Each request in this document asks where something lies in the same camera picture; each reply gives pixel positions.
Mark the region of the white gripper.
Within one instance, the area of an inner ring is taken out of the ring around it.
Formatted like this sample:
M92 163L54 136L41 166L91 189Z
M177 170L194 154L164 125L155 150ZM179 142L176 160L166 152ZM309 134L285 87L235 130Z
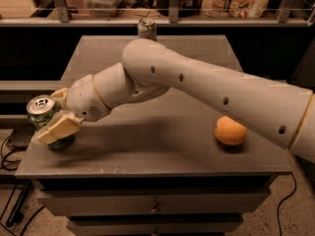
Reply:
M79 132L84 119L95 122L111 112L96 92L93 75L77 80L69 89L56 90L51 96L65 99L67 108L72 112L57 112L39 129L36 138L46 145Z

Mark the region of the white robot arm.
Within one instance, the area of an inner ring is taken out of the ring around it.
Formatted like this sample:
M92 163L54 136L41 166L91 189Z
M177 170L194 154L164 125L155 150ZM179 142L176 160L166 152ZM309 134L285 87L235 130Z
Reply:
M315 160L314 92L183 56L138 38L119 63L52 95L61 105L37 139L51 144L77 133L121 104L150 100L175 88L308 161Z

